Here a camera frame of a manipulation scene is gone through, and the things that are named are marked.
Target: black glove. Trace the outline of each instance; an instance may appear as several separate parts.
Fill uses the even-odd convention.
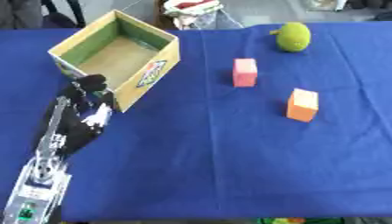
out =
[[[102,133],[102,127],[88,126],[86,123],[81,121],[79,114],[96,106],[87,100],[86,94],[104,90],[107,86],[105,81],[105,77],[101,74],[89,75],[73,81],[68,87],[59,92],[58,96],[65,96],[70,100],[69,105],[67,105],[63,110],[63,114],[56,131],[56,134],[66,136],[66,143],[58,150],[58,154],[61,156],[66,158],[67,156],[75,153]],[[107,93],[101,98],[100,103],[105,102],[113,108],[113,99],[113,95],[111,93]],[[45,112],[37,135],[33,140],[32,146],[34,151],[37,148],[41,137],[46,133],[56,105],[57,99],[51,102]]]

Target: green object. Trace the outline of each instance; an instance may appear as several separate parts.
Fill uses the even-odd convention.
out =
[[[279,47],[291,53],[306,49],[312,38],[309,28],[305,24],[297,22],[289,22],[283,25],[280,30],[271,31],[270,34],[276,34],[276,42]]]
[[[152,32],[148,32],[118,17],[115,21],[106,24],[99,31],[87,37],[86,40],[81,41],[78,45],[74,46],[60,57],[71,65],[77,67],[98,53],[120,35],[132,39],[139,45],[143,45],[146,48],[157,51],[162,50],[170,42],[165,38],[162,38]]]
[[[34,210],[30,209],[30,208],[23,208],[20,210],[19,215],[17,216],[17,218],[21,221],[28,221],[32,218],[32,216],[34,215]]]

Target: box label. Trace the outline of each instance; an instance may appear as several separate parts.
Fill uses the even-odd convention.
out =
[[[144,73],[142,79],[140,79],[140,81],[137,83],[136,87],[141,88],[157,81],[166,62],[167,60],[159,60],[149,64],[147,71]]]

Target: pink cube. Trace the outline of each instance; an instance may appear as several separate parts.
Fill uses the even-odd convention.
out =
[[[235,59],[233,84],[238,88],[253,87],[256,84],[257,66],[255,59]]]

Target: open box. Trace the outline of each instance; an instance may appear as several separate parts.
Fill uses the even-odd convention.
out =
[[[103,74],[125,112],[179,62],[179,40],[112,10],[49,50],[63,74]]]

